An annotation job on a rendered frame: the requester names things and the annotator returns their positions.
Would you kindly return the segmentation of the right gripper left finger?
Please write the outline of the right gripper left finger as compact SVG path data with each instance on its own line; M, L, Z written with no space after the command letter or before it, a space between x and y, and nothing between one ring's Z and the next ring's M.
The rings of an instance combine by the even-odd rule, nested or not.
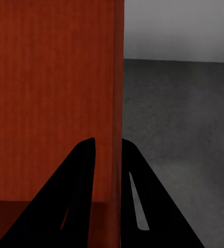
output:
M95 158L95 138L79 142L2 237L0 248L87 248Z

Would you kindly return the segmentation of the storage box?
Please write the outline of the storage box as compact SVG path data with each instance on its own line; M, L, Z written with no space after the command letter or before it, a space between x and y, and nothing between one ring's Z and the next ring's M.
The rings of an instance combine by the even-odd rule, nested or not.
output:
M124 6L0 0L0 240L94 137L87 248L121 248Z

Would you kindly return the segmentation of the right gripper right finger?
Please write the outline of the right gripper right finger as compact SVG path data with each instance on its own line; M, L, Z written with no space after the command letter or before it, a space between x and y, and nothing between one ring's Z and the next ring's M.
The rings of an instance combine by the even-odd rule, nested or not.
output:
M138 228L129 172L150 230ZM121 248L205 248L137 146L124 138Z

